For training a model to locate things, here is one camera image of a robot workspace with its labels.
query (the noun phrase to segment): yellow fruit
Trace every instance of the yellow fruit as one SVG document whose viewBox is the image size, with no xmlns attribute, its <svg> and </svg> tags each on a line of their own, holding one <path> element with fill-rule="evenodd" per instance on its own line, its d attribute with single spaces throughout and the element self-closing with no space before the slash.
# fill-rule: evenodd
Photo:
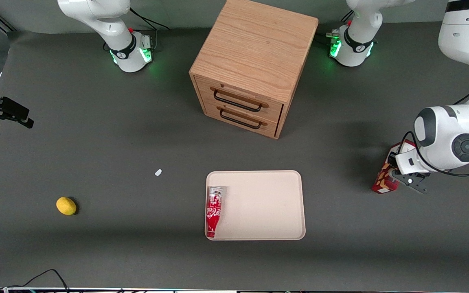
<svg viewBox="0 0 469 293">
<path fill-rule="evenodd" d="M 77 205 L 75 202 L 67 197 L 59 198 L 55 205 L 63 215 L 71 216 L 77 211 Z"/>
</svg>

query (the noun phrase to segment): red can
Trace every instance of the red can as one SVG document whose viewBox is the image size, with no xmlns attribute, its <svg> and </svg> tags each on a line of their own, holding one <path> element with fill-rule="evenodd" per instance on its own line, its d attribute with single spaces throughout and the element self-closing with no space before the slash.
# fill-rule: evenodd
<svg viewBox="0 0 469 293">
<path fill-rule="evenodd" d="M 206 222 L 207 237 L 214 238 L 216 225 L 220 220 L 220 211 L 222 210 L 222 195 L 224 188 L 220 186 L 209 187 L 209 196 L 207 199 Z"/>
</svg>

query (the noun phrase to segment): beige tray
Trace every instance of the beige tray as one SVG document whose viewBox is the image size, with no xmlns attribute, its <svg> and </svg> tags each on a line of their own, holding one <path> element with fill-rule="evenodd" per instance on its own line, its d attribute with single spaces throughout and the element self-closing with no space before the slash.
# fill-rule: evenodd
<svg viewBox="0 0 469 293">
<path fill-rule="evenodd" d="M 300 173 L 215 171 L 207 176 L 206 188 L 210 186 L 223 186 L 225 194 L 215 237 L 208 239 L 291 241 L 305 236 Z"/>
</svg>

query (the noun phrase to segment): drawer handle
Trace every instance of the drawer handle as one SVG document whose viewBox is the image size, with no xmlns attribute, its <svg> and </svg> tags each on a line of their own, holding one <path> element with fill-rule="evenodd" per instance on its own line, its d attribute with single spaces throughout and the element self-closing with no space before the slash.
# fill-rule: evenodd
<svg viewBox="0 0 469 293">
<path fill-rule="evenodd" d="M 233 119 L 233 118 L 231 118 L 231 117 L 227 117 L 227 116 L 225 116 L 225 115 L 222 115 L 223 112 L 224 112 L 224 110 L 223 110 L 223 109 L 220 109 L 220 117 L 222 117 L 222 118 L 225 119 L 225 120 L 229 120 L 229 121 L 231 121 L 231 122 L 238 123 L 238 124 L 240 124 L 240 125 L 244 125 L 245 127 L 249 127 L 249 128 L 253 128 L 253 129 L 258 129 L 258 128 L 260 128 L 260 126 L 262 126 L 262 122 L 258 123 L 258 126 L 254 126 L 254 125 L 251 125 L 251 124 L 247 124 L 247 123 L 245 123 L 245 122 L 242 122 L 242 121 L 238 121 L 238 120 Z"/>
<path fill-rule="evenodd" d="M 251 108 L 251 107 L 247 107 L 247 106 L 244 106 L 242 104 L 238 104 L 238 103 L 235 103 L 235 102 L 231 102 L 229 100 L 226 100 L 225 98 L 220 98 L 218 96 L 216 96 L 216 94 L 218 94 L 218 91 L 215 90 L 215 92 L 213 93 L 213 96 L 215 97 L 215 100 L 218 100 L 220 102 L 224 102 L 224 103 L 227 103 L 229 105 L 233 105 L 233 106 L 236 106 L 238 108 L 242 108 L 244 110 L 247 110 L 247 111 L 251 111 L 251 112 L 259 112 L 261 109 L 262 109 L 262 104 L 260 104 L 260 106 L 258 106 L 258 108 Z"/>
</svg>

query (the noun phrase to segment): drawer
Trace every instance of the drawer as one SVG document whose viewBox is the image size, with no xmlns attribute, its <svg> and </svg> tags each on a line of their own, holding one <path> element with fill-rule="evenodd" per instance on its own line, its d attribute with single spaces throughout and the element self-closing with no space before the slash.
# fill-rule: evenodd
<svg viewBox="0 0 469 293">
<path fill-rule="evenodd" d="M 195 77 L 204 104 L 219 104 L 248 117 L 278 122 L 282 104 L 268 98 L 233 89 L 218 81 Z"/>
<path fill-rule="evenodd" d="M 249 117 L 245 115 L 245 113 L 225 108 L 221 106 L 220 103 L 205 103 L 204 106 L 206 110 L 205 114 L 209 117 L 274 138 L 277 128 L 276 122 Z"/>
</svg>

